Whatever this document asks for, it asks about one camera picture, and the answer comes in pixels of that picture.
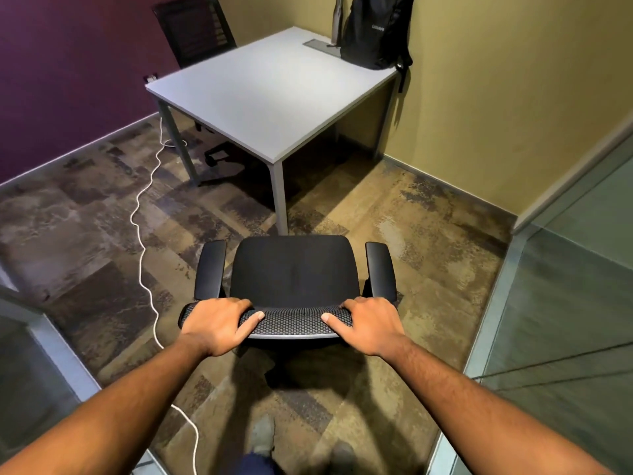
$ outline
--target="backpack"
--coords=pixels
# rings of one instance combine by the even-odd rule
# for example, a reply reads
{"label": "backpack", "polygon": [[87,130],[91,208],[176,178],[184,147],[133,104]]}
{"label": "backpack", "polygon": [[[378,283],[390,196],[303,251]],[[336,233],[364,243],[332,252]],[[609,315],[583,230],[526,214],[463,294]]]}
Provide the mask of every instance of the backpack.
{"label": "backpack", "polygon": [[396,65],[400,89],[413,64],[407,46],[413,0],[353,0],[341,38],[341,58],[372,70]]}

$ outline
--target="chair backrest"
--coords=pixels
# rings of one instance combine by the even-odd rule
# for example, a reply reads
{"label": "chair backrest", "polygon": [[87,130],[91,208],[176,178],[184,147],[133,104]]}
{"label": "chair backrest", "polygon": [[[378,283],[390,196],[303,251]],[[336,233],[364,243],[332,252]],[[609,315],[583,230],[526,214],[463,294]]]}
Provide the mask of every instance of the chair backrest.
{"label": "chair backrest", "polygon": [[152,10],[181,68],[236,47],[218,0],[172,0]]}

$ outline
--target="power cord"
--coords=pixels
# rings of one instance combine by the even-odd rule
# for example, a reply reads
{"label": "power cord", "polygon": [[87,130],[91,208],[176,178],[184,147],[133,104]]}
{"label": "power cord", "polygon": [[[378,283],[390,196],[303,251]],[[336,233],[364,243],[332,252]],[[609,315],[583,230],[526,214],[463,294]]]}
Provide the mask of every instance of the power cord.
{"label": "power cord", "polygon": [[[158,161],[158,164],[154,167],[154,170],[151,171],[151,173],[149,174],[149,183],[146,185],[146,187],[141,190],[140,192],[138,192],[138,195],[136,196],[136,208],[134,208],[134,211],[130,214],[130,223],[132,225],[134,225],[136,227],[136,236],[138,239],[138,243],[140,243],[140,246],[143,248],[143,251],[140,252],[140,258],[138,259],[138,284],[143,287],[145,289],[145,291],[147,292],[147,294],[149,295],[149,306],[151,307],[152,311],[154,312],[154,314],[156,315],[156,318],[154,318],[154,326],[152,328],[153,333],[154,333],[154,341],[156,342],[156,344],[161,348],[161,350],[163,348],[165,348],[162,343],[160,343],[158,341],[158,336],[156,335],[156,324],[158,323],[158,310],[156,310],[156,307],[154,306],[154,298],[152,296],[152,292],[149,288],[147,288],[144,284],[143,281],[141,280],[141,273],[142,273],[142,268],[143,268],[143,256],[145,255],[145,252],[147,251],[147,248],[145,247],[145,245],[143,245],[143,241],[140,239],[140,226],[137,223],[134,223],[134,221],[132,220],[132,218],[134,217],[134,215],[136,215],[136,212],[138,211],[138,209],[140,208],[140,201],[138,200],[140,198],[141,195],[143,195],[143,193],[145,193],[145,191],[148,190],[148,188],[150,188],[150,186],[152,186],[152,183],[154,183],[154,173],[156,173],[156,170],[158,170],[158,168],[160,168],[161,166],[161,159],[158,158],[158,155],[161,154],[161,152],[165,149],[165,148],[175,148],[175,145],[169,145],[168,143],[171,140],[166,140],[163,142],[163,119],[160,119],[160,144],[161,144],[161,148],[160,150],[158,150],[156,152],[156,160]],[[197,453],[197,445],[198,445],[198,441],[200,440],[200,432],[198,431],[196,424],[193,423],[191,421],[191,419],[186,415],[185,412],[182,411],[181,408],[176,407],[176,405],[171,404],[171,407],[176,410],[180,415],[182,415],[185,420],[187,421],[187,423],[189,425],[191,425],[194,429],[194,431],[196,432],[196,442],[194,443],[194,454],[193,454],[193,459],[192,459],[192,467],[194,469],[194,475],[197,475],[197,471],[196,471],[196,453]]]}

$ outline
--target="foot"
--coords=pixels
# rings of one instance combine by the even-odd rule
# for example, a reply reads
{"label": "foot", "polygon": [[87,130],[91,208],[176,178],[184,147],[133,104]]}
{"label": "foot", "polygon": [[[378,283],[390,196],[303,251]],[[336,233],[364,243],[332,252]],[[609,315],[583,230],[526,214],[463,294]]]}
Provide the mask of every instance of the foot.
{"label": "foot", "polygon": [[329,475],[351,475],[354,473],[356,455],[354,449],[346,441],[338,440],[330,454],[330,464],[327,473]]}
{"label": "foot", "polygon": [[269,457],[273,451],[275,437],[275,420],[269,414],[260,418],[251,433],[251,452]]}

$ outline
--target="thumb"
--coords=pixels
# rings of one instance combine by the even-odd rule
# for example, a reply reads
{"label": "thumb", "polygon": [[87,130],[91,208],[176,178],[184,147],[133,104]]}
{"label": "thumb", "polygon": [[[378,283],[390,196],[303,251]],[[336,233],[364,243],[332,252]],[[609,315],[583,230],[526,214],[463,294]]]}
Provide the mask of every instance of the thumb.
{"label": "thumb", "polygon": [[237,343],[242,343],[246,337],[248,337],[260,320],[264,318],[264,312],[258,311],[253,313],[250,317],[246,319],[246,321],[240,325],[240,327],[235,332],[235,338],[237,339]]}
{"label": "thumb", "polygon": [[349,342],[349,338],[352,336],[354,332],[352,330],[352,327],[345,325],[333,314],[328,313],[328,312],[325,312],[323,315],[321,315],[321,320],[323,320],[323,323],[325,323],[328,327],[334,330],[346,342]]}

